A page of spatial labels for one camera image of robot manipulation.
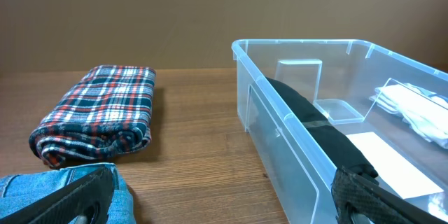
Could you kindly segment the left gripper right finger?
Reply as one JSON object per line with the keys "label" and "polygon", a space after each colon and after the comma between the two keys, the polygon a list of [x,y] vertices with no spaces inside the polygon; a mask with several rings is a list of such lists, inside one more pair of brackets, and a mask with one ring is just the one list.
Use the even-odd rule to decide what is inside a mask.
{"label": "left gripper right finger", "polygon": [[338,169],[331,195],[339,224],[443,224],[444,221],[345,168]]}

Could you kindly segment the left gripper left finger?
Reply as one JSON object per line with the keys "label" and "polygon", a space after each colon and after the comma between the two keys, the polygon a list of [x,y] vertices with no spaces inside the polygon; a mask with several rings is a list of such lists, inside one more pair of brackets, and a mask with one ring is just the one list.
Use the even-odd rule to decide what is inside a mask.
{"label": "left gripper left finger", "polygon": [[11,224],[105,223],[114,193],[113,173],[102,167],[1,219]]}

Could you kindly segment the white printed shirt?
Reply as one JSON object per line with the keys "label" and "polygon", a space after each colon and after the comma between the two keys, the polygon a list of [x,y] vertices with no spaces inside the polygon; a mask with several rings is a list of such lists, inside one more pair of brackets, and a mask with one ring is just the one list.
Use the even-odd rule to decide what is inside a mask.
{"label": "white printed shirt", "polygon": [[447,148],[447,98],[410,83],[374,89],[369,97],[385,112],[398,116],[427,142]]}

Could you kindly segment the black garment with tape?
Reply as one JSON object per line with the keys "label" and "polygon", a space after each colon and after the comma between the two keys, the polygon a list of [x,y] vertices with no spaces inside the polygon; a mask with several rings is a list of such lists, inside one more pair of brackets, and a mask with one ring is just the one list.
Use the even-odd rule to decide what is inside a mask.
{"label": "black garment with tape", "polygon": [[267,80],[336,167],[344,167],[375,185],[379,184],[379,174],[364,154],[312,103],[287,84],[272,78]]}

